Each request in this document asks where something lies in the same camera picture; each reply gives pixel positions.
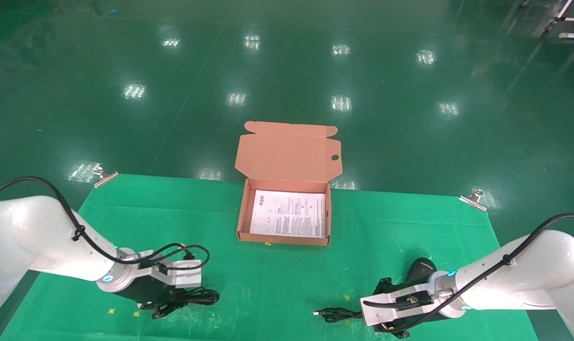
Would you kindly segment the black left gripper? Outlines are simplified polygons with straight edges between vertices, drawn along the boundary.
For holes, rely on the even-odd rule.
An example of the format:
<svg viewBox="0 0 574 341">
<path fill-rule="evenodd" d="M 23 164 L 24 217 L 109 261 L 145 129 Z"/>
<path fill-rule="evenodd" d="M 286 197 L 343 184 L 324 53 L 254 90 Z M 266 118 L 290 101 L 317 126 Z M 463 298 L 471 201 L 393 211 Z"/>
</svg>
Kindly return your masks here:
<svg viewBox="0 0 574 341">
<path fill-rule="evenodd" d="M 175 288 L 153 277 L 139 277 L 125 289 L 115 293 L 122 298 L 153 307 L 152 319 L 161 319 L 174 312 L 174 304 L 191 304 L 198 297 L 198 288 Z"/>
</svg>

